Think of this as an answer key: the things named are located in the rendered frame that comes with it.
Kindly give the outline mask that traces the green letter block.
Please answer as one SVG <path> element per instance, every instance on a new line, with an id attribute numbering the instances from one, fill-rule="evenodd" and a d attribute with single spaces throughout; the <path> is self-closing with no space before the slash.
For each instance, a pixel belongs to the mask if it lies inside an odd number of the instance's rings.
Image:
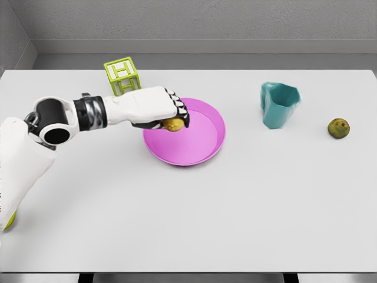
<path id="1" fill-rule="evenodd" d="M 107 62 L 104 64 L 104 69 L 116 97 L 141 89 L 138 71 L 131 57 Z"/>

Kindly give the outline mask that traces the pink round plate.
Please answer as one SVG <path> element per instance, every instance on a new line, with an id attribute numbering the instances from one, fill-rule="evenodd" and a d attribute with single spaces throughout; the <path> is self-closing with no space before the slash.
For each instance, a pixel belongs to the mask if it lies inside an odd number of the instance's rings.
<path id="1" fill-rule="evenodd" d="M 144 130 L 149 151 L 158 159 L 177 166 L 192 166 L 212 158 L 222 147 L 226 126 L 210 104 L 194 98 L 182 101 L 190 114 L 190 125 L 177 132 Z"/>

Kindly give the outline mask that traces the teal faceted cup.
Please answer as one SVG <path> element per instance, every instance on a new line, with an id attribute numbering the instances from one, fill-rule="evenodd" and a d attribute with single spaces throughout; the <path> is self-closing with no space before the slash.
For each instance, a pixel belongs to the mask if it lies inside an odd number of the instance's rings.
<path id="1" fill-rule="evenodd" d="M 282 83 L 266 82 L 260 91 L 263 123 L 269 129 L 281 129 L 301 102 L 298 89 Z"/>

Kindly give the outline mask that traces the yellow lemon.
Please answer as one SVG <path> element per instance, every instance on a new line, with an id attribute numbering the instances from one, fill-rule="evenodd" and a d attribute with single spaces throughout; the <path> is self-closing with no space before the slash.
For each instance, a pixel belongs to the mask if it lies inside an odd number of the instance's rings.
<path id="1" fill-rule="evenodd" d="M 184 120 L 179 117 L 173 117 L 163 120 L 162 125 L 166 130 L 170 132 L 176 132 L 184 127 Z"/>

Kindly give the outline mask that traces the green-brown round fruit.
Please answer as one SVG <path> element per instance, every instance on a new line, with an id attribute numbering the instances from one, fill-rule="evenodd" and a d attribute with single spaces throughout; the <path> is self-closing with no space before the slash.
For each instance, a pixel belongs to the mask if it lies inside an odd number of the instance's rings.
<path id="1" fill-rule="evenodd" d="M 349 132 L 350 125 L 344 119 L 336 118 L 328 124 L 328 133 L 336 139 L 342 139 L 346 137 Z"/>

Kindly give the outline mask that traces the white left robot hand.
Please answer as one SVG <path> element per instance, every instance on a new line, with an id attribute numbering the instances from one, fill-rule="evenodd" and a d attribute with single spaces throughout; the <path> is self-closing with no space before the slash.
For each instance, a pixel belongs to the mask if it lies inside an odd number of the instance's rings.
<path id="1" fill-rule="evenodd" d="M 190 114 L 185 103 L 177 94 L 162 86 L 135 91 L 127 96 L 130 109 L 129 121 L 140 129 L 166 129 L 163 123 L 168 119 L 180 119 L 188 128 Z"/>

